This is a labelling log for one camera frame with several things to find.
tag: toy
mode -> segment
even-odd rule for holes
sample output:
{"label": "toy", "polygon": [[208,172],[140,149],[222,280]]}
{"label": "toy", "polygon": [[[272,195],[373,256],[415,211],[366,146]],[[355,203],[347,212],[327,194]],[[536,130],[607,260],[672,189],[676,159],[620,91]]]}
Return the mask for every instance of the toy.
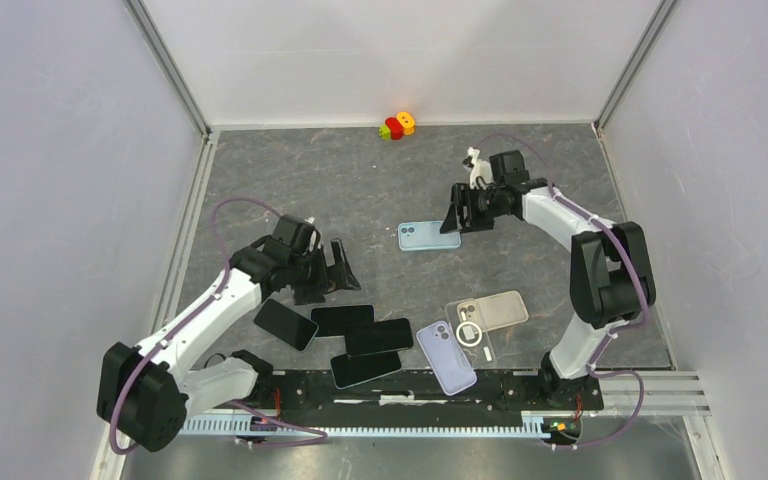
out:
{"label": "toy", "polygon": [[378,136],[381,140],[399,140],[404,135],[413,135],[416,131],[416,122],[408,112],[399,112],[395,117],[389,117],[384,125],[378,127]]}

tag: red toy piece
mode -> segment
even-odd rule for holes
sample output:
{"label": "red toy piece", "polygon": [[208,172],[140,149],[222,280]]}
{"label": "red toy piece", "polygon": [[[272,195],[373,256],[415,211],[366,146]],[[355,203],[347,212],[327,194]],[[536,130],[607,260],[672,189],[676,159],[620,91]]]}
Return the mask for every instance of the red toy piece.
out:
{"label": "red toy piece", "polygon": [[390,117],[384,120],[384,125],[390,129],[390,138],[393,140],[399,140],[405,134],[405,127],[402,126],[396,117]]}

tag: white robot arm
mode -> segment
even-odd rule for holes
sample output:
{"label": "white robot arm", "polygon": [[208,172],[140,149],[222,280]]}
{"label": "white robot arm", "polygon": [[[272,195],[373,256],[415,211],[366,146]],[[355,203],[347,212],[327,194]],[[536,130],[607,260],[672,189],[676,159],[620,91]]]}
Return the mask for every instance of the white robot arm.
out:
{"label": "white robot arm", "polygon": [[[478,153],[470,149],[464,165],[474,164]],[[620,240],[644,288],[648,305],[655,302],[655,284],[643,230],[634,222],[615,224],[576,205],[545,179],[531,179],[519,151],[490,157],[489,183],[481,188],[457,183],[441,233],[490,230],[495,218],[514,215],[548,233],[570,252],[572,320],[540,366],[545,397],[568,396],[587,381],[587,362],[606,335],[640,314],[638,301],[624,265],[611,268],[619,254],[600,228],[598,219]]]}
{"label": "white robot arm", "polygon": [[234,253],[227,270],[174,320],[133,348],[113,345],[102,362],[98,415],[155,452],[187,418],[247,397],[258,375],[251,359],[232,355],[209,368],[191,368],[223,332],[274,292],[289,286],[301,305],[324,302],[325,294],[336,290],[360,289],[342,243],[331,241],[334,264],[328,266],[319,239],[312,224],[282,216],[272,235]]}

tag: black smartphone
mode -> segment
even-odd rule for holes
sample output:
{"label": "black smartphone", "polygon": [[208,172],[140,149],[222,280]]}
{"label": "black smartphone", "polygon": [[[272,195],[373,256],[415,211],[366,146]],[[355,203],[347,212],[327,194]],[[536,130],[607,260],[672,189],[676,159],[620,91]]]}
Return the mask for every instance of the black smartphone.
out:
{"label": "black smartphone", "polygon": [[372,305],[314,308],[310,319],[319,325],[317,337],[342,337],[349,325],[374,322],[375,310]]}
{"label": "black smartphone", "polygon": [[275,300],[263,303],[254,324],[275,335],[298,351],[304,351],[319,326]]}
{"label": "black smartphone", "polygon": [[337,388],[349,388],[363,382],[375,380],[402,369],[397,352],[378,353],[363,357],[349,358],[338,355],[331,359],[331,373]]}
{"label": "black smartphone", "polygon": [[346,353],[353,358],[411,347],[413,334],[407,318],[346,327]]}

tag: purple smartphone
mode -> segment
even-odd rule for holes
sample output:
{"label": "purple smartphone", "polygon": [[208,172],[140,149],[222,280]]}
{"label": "purple smartphone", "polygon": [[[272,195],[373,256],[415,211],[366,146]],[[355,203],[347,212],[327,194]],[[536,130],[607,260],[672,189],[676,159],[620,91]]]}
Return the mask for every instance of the purple smartphone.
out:
{"label": "purple smartphone", "polygon": [[416,332],[422,353],[431,364],[443,393],[452,396],[475,385],[478,377],[458,345],[449,322],[440,320]]}

